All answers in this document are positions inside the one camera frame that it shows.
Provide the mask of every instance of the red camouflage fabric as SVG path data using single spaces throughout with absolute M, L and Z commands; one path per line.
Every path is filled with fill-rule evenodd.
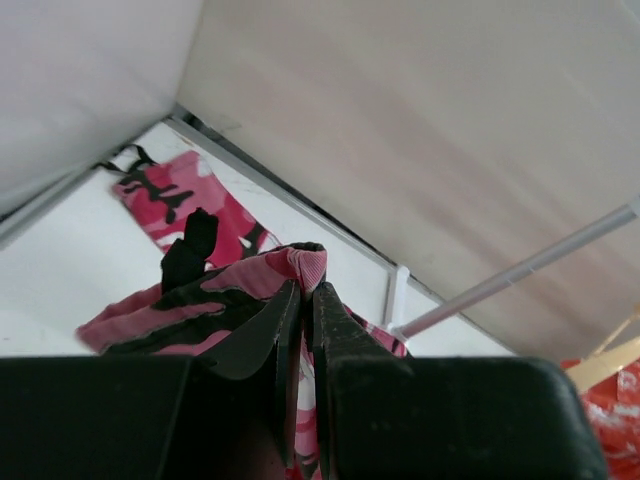
M 562 363 L 567 369 L 580 363 Z M 614 480 L 640 479 L 640 360 L 582 394 Z
M 170 162 L 130 173 L 114 185 L 113 190 L 144 231 L 165 253 L 176 239 L 183 238 L 189 214 L 197 208 L 203 208 L 207 213 L 217 216 L 219 222 L 216 246 L 208 259 L 211 265 L 214 267 L 229 265 L 232 272 L 240 272 L 234 277 L 232 283 L 241 289 L 264 278 L 265 275 L 267 277 L 271 275 L 268 269 L 264 270 L 261 260 L 257 261 L 258 263 L 255 262 L 256 259 L 272 257 L 259 255 L 252 258 L 252 255 L 269 250 L 280 243 L 233 198 L 215 176 L 209 164 L 201 159 L 197 152 L 188 151 Z M 283 250 L 275 249 L 267 255 L 273 255 L 276 251 Z M 324 255 L 323 275 L 326 270 L 326 252 Z M 292 261 L 288 256 L 286 259 L 280 256 L 277 257 L 278 262 L 284 262 L 283 265 Z M 305 267 L 304 262 L 296 262 L 294 261 L 294 264 L 297 266 L 292 267 L 293 270 L 289 272 L 287 278 L 297 278 L 306 287 L 315 288 L 317 283 L 314 282 L 317 276 L 314 274 L 312 281 L 306 278 L 309 275 L 309 263 L 306 263 Z M 313 288 L 308 290 L 306 287 L 307 293 L 313 290 Z M 172 324 L 181 322 L 182 313 L 179 311 L 173 313 L 177 316 L 171 317 L 171 320 L 168 320 L 168 317 L 163 317 L 164 320 L 150 320 L 151 313 L 153 317 L 158 316 L 158 312 L 153 311 L 151 306 L 160 298 L 160 285 L 138 292 L 107 307 L 91 322 L 80 327 L 78 335 L 97 352 L 106 352 L 110 347 L 111 350 L 117 351 L 118 347 L 114 345 L 123 342 L 126 345 L 132 338 L 140 335 L 139 329 L 143 328 L 147 321 L 152 323 L 164 321 Z M 407 349 L 402 342 L 356 315 L 348 307 L 345 308 L 352 318 L 387 350 L 398 357 L 406 356 Z M 163 344 L 162 348 L 151 350 L 149 353 L 199 355 L 204 351 L 205 346 L 210 348 L 229 335 L 233 328 L 227 327 L 212 333 L 207 342 L 201 345 Z M 320 479 L 313 358 L 307 351 L 305 342 L 302 343 L 301 348 L 295 450 L 298 465 L 295 471 L 289 472 L 290 478 Z

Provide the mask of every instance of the metal frame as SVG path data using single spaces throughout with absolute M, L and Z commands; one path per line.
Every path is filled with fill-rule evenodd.
M 535 255 L 517 263 L 511 268 L 494 275 L 479 283 L 475 287 L 461 293 L 451 300 L 434 308 L 428 313 L 401 326 L 393 328 L 393 333 L 400 339 L 408 339 L 426 330 L 442 320 L 460 313 L 465 308 L 471 307 L 485 298 L 488 298 L 514 283 L 528 277 L 536 270 L 559 260 L 579 248 L 597 240 L 598 238 L 613 232 L 620 227 L 632 222 L 640 216 L 640 195 L 626 205 L 605 215 L 600 220 L 578 230 L 559 242 L 545 248 Z

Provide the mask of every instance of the black plastic object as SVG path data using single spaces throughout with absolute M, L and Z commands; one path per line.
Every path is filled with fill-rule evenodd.
M 323 478 L 607 478 L 576 391 L 554 365 L 397 359 L 329 284 L 314 293 L 312 325 Z
M 207 352 L 0 361 L 0 478 L 282 480 L 300 291 Z

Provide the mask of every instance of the white bracket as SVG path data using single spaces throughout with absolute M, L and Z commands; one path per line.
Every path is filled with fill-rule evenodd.
M 407 298 L 407 282 L 409 269 L 398 265 L 390 275 L 387 305 L 382 320 L 382 327 L 391 331 L 404 322 L 404 305 Z

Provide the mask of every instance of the red fabric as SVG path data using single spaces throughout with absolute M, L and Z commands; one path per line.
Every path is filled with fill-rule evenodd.
M 563 368 L 580 360 L 563 362 Z M 612 479 L 640 479 L 640 360 L 582 395 Z

